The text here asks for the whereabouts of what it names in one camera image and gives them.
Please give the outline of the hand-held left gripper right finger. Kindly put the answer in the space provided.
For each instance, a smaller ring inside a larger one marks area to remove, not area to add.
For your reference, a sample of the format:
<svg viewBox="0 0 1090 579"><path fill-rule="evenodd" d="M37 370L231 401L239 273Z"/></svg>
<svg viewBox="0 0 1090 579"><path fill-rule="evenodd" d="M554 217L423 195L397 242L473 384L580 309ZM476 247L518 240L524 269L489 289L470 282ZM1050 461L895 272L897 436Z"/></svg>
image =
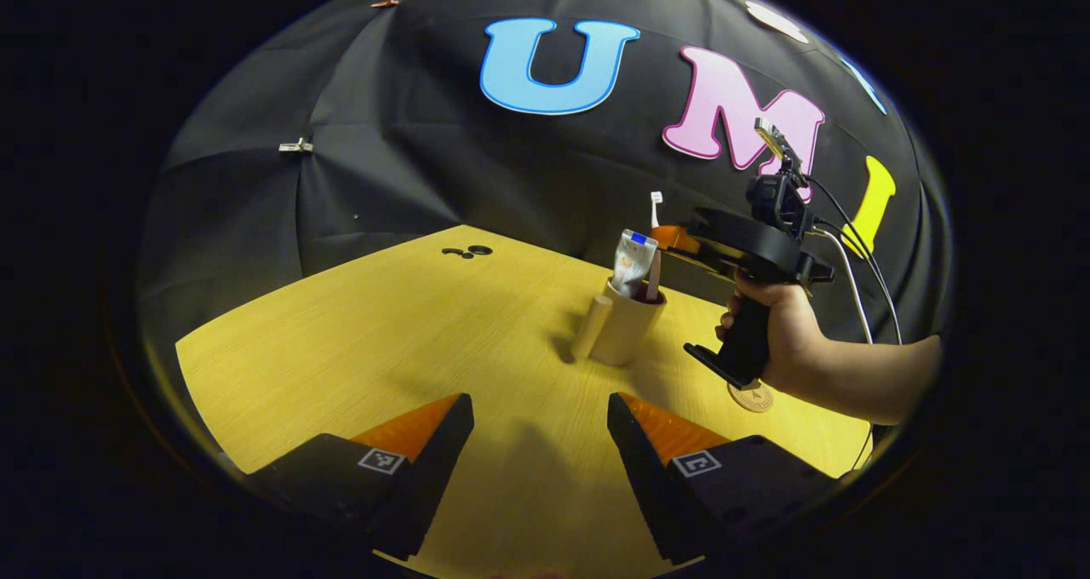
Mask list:
<svg viewBox="0 0 1090 579"><path fill-rule="evenodd" d="M629 393L607 429L663 559L714 557L763 536L837 481L760 435L728 439Z"/></svg>

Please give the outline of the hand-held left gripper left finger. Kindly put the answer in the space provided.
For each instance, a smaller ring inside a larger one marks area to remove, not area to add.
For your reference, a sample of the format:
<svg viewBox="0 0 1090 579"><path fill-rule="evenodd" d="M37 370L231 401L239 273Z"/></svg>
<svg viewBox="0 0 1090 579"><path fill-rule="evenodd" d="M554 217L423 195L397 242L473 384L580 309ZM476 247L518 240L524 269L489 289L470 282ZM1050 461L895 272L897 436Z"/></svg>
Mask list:
<svg viewBox="0 0 1090 579"><path fill-rule="evenodd" d="M316 434L250 473L249 485L407 560L423 547L473 429L470 394L448 394L353 437Z"/></svg>

